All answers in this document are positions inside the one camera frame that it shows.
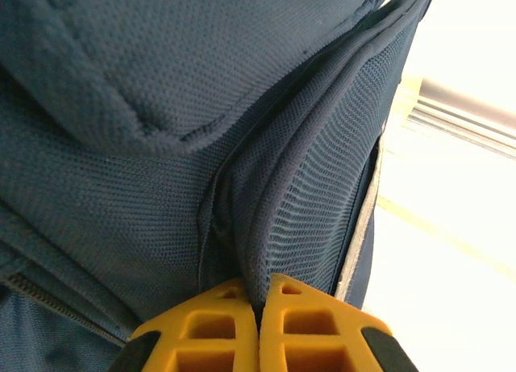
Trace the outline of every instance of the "navy blue backpack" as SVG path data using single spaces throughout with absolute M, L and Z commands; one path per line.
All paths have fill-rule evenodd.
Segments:
M 430 2 L 384 1 L 0 0 L 0 370 L 107 370 L 235 276 L 360 307 Z

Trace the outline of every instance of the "floor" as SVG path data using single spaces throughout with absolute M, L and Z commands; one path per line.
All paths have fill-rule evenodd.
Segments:
M 420 372 L 516 371 L 516 161 L 410 120 L 386 138 L 364 309 Z

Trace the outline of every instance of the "navy mesh pocket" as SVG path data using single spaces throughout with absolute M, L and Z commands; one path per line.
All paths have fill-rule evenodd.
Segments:
M 273 273 L 332 292 L 426 3 L 395 0 L 312 59 L 302 86 L 223 166 L 207 199 L 202 286 L 218 251 L 236 258 L 257 310 Z

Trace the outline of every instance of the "zipper teeth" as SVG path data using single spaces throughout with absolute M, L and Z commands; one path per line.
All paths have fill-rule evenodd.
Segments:
M 49 310 L 52 310 L 63 316 L 67 316 L 71 320 L 78 322 L 79 324 L 88 328 L 92 332 L 95 332 L 98 335 L 106 338 L 108 341 L 111 341 L 114 344 L 122 347 L 125 345 L 125 342 L 121 341 L 116 336 L 113 336 L 104 328 L 95 324 L 92 320 L 89 320 L 88 318 L 84 317 L 82 314 L 78 313 L 67 304 L 61 302 L 53 295 L 50 295 L 47 291 L 40 289 L 37 285 L 29 281 L 22 274 L 12 274 L 2 282 L 5 283 L 6 286 L 11 288 L 13 291 L 16 291 L 21 295 L 27 296 L 28 298 L 35 300 L 37 303 L 42 304 Z

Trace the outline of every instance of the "yellow plastic part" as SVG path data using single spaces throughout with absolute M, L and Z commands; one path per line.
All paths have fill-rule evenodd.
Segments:
M 380 320 L 305 283 L 273 274 L 260 330 L 262 372 L 382 372 L 362 328 Z
M 239 279 L 225 282 L 136 329 L 161 336 L 143 372 L 257 372 L 255 316 Z

